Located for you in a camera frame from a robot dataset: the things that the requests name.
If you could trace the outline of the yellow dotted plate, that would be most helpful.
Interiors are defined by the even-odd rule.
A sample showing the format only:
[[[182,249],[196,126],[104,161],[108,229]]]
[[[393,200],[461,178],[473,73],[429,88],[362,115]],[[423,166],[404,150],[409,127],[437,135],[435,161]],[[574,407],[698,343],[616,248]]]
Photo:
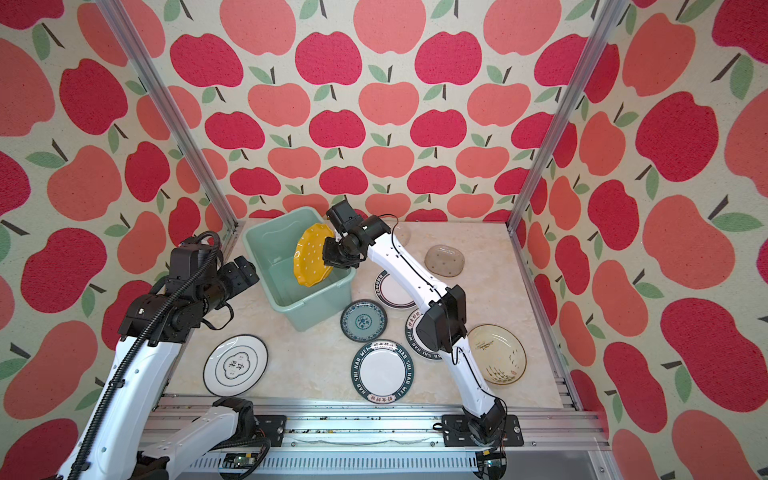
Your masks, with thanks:
[[[325,240],[334,240],[334,233],[325,223],[316,223],[300,237],[293,257],[293,274],[299,285],[313,287],[331,273],[323,259]]]

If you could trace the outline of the green red rimmed white plate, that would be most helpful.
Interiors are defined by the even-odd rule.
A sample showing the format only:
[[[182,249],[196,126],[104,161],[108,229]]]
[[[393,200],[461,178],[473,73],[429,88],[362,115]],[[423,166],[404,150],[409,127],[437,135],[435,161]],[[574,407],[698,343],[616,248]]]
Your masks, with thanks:
[[[378,299],[392,309],[406,310],[415,307],[415,301],[386,271],[382,270],[374,283],[374,292]]]

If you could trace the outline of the white plate with black emblem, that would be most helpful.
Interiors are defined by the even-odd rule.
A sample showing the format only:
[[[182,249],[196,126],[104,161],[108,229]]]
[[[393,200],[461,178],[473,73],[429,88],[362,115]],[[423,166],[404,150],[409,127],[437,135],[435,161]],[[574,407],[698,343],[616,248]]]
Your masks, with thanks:
[[[238,335],[220,343],[203,367],[203,383],[214,396],[236,397],[254,387],[269,361],[266,344],[254,335]]]

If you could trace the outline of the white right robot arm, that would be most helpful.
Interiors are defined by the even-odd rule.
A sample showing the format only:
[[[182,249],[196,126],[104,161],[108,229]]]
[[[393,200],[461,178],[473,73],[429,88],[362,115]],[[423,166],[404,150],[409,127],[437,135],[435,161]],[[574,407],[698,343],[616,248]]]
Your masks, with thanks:
[[[410,295],[422,314],[417,337],[448,364],[472,437],[481,446],[500,446],[506,433],[507,407],[491,392],[471,352],[465,291],[434,277],[379,217],[362,218],[346,200],[330,207],[326,216],[336,235],[324,243],[324,262],[357,268],[371,260]]]

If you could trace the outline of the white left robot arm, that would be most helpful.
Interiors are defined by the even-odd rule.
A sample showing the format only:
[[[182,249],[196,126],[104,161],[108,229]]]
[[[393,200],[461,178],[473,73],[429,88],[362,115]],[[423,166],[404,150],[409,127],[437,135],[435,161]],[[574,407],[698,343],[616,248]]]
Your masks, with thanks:
[[[189,237],[171,254],[170,273],[129,306],[108,380],[57,479],[175,479],[205,453],[257,445],[268,450],[251,402],[223,397],[168,439],[141,449],[150,414],[193,330],[206,315],[255,285],[252,263],[223,261],[217,233]]]

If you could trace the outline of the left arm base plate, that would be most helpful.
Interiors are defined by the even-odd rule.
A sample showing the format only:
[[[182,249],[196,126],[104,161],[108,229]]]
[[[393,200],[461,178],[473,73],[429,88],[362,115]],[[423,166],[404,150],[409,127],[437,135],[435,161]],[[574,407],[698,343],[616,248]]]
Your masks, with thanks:
[[[287,417],[285,415],[255,415],[252,424],[246,427],[248,433],[246,439],[266,438],[270,441],[272,448],[279,448],[283,444],[286,423]]]

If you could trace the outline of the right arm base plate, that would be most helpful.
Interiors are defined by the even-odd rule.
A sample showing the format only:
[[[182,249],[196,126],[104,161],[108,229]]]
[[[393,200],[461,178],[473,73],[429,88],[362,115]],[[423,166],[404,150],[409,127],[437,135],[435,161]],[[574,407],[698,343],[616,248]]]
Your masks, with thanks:
[[[446,447],[522,447],[525,443],[519,419],[506,415],[503,422],[477,420],[467,415],[443,415],[433,428]]]

